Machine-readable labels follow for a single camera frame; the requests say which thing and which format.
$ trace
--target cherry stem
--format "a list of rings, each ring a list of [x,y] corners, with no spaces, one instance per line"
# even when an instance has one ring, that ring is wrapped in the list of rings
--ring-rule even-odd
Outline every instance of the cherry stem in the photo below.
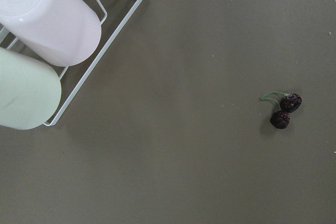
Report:
[[[268,92],[267,94],[264,94],[262,97],[268,97],[268,96],[271,95],[271,94],[281,94],[281,95],[283,95],[284,97],[285,97],[286,95],[288,95],[287,93],[283,93],[283,92],[280,92],[280,91],[272,91],[272,92]]]
[[[277,100],[275,100],[274,98],[262,96],[262,97],[260,97],[260,99],[261,99],[262,101],[267,100],[267,101],[275,102],[275,103],[279,106],[279,110],[281,110],[281,107],[280,107],[279,102],[278,102]]]

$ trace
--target rack wire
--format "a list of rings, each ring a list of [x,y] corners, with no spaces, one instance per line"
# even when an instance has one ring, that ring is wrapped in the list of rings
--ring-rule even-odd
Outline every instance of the rack wire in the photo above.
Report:
[[[68,105],[70,104],[70,102],[75,97],[75,95],[78,92],[78,90],[81,88],[81,86],[83,85],[83,83],[87,79],[87,77],[91,74],[92,70],[95,68],[95,66],[97,65],[97,63],[99,62],[99,60],[102,58],[102,56],[104,55],[104,53],[106,52],[106,50],[110,47],[110,45],[112,44],[112,42],[114,41],[114,39],[116,38],[116,36],[120,32],[120,30],[124,27],[124,25],[126,24],[126,22],[132,16],[132,14],[135,12],[135,10],[139,7],[139,5],[140,5],[140,3],[142,1],[143,0],[136,0],[134,2],[134,4],[129,9],[129,11],[126,13],[126,15],[124,16],[124,18],[120,21],[120,23],[118,24],[118,26],[116,27],[116,29],[112,32],[112,34],[110,35],[110,37],[108,38],[108,40],[106,41],[106,43],[102,46],[101,50],[95,56],[95,58],[93,59],[92,63],[89,65],[89,67],[87,68],[87,70],[81,76],[81,78],[79,79],[79,81],[77,82],[77,84],[75,85],[75,87],[72,89],[72,91],[70,92],[70,95],[68,95],[68,97],[65,99],[65,101],[63,102],[63,104],[61,104],[59,106],[59,108],[56,111],[54,117],[51,119],[51,121],[47,121],[47,122],[44,123],[45,126],[52,126],[52,125],[55,125],[58,122],[58,120],[63,115],[63,113],[65,112],[65,110],[68,107]],[[105,22],[105,20],[107,19],[107,17],[108,17],[108,12],[107,12],[107,10],[105,9],[105,7],[103,6],[103,4],[101,3],[100,0],[96,0],[96,2],[99,5],[100,9],[104,13],[103,18],[100,20],[100,24],[102,25]],[[0,30],[0,43],[8,36],[8,34],[9,34],[9,31],[5,27],[3,27]],[[7,46],[7,49],[11,49],[17,42],[18,42],[18,38],[14,38],[13,41]],[[63,70],[62,70],[62,72],[59,75],[59,79],[60,80],[62,79],[62,77],[64,76],[64,74],[67,71],[68,71],[68,67],[64,67]]]

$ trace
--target dried fruit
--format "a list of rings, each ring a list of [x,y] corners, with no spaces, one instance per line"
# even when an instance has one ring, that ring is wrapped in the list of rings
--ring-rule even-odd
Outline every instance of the dried fruit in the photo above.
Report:
[[[286,111],[278,110],[274,112],[270,118],[271,124],[278,129],[285,129],[289,124],[289,114]]]
[[[280,107],[282,110],[291,113],[298,109],[301,102],[302,99],[298,94],[284,94],[284,97],[280,101]]]

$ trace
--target white wire rack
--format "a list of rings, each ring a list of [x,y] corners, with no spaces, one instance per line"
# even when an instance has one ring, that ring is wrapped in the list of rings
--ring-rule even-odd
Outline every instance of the white wire rack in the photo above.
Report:
[[[102,25],[105,22],[105,20],[107,19],[108,12],[104,8],[104,6],[103,6],[103,4],[101,3],[100,0],[96,0],[96,2],[98,3],[99,7],[101,8],[101,10],[104,13],[103,18],[100,20],[100,24]],[[128,19],[132,16],[132,14],[135,12],[135,10],[137,9],[137,7],[140,5],[141,2],[142,2],[142,0],[136,0],[134,2],[133,6],[129,9],[129,11],[127,12],[127,14],[122,19],[122,21],[118,24],[118,26],[116,27],[116,29],[114,30],[114,32],[110,35],[109,39],[103,45],[103,47],[98,52],[98,54],[95,56],[95,58],[93,59],[92,63],[89,65],[89,67],[85,71],[85,73],[81,76],[81,78],[79,79],[79,81],[77,82],[77,84],[75,85],[75,87],[73,88],[73,90],[70,92],[70,95],[68,95],[68,97],[63,102],[63,104],[61,104],[59,106],[59,108],[56,111],[56,114],[54,115],[54,117],[52,118],[52,120],[44,123],[45,126],[52,126],[52,125],[55,125],[58,122],[58,120],[60,119],[60,117],[62,116],[62,114],[65,112],[66,108],[68,107],[69,103],[75,97],[75,95],[78,92],[78,90],[80,89],[80,87],[83,85],[83,83],[85,82],[85,80],[87,79],[87,77],[90,75],[90,73],[92,72],[92,70],[94,69],[94,67],[97,65],[98,61],[104,55],[104,53],[106,52],[106,50],[112,44],[112,42],[114,41],[114,39],[116,38],[116,36],[120,32],[120,30],[124,27],[124,25],[126,24],[126,22],[128,21]],[[9,31],[6,28],[3,27],[0,30],[0,43],[7,37],[8,34],[9,34]],[[9,44],[9,46],[7,47],[7,49],[11,49],[15,45],[15,43],[17,41],[18,41],[18,38],[15,38]],[[68,67],[65,67],[63,69],[63,71],[59,75],[59,79],[62,79],[62,77],[64,76],[64,74],[66,73],[67,70],[68,70]]]

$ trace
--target shriveled dark cherry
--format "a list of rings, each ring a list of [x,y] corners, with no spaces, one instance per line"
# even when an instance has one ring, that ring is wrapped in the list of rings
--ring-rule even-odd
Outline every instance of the shriveled dark cherry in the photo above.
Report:
[[[271,124],[278,129],[285,129],[289,124],[289,114],[286,111],[278,110],[270,118]]]
[[[280,100],[280,107],[282,110],[291,113],[298,109],[301,102],[302,99],[298,94],[285,94]]]

